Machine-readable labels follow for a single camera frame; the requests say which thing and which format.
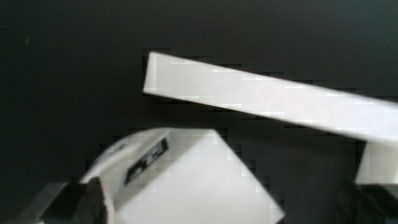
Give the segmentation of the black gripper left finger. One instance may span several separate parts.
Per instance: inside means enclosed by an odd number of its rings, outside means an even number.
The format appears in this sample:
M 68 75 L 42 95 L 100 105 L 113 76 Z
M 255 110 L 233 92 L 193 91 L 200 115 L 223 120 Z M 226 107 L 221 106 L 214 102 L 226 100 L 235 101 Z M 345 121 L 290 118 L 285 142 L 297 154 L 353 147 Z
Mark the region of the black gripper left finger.
M 19 217 L 19 224 L 107 224 L 100 179 L 50 183 Z

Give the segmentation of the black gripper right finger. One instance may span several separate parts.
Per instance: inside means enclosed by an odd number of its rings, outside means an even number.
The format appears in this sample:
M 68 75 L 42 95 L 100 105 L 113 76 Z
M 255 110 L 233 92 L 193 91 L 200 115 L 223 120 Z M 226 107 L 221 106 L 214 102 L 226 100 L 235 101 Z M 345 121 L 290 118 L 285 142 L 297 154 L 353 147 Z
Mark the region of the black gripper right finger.
M 337 224 L 398 224 L 398 185 L 347 183 L 342 186 Z

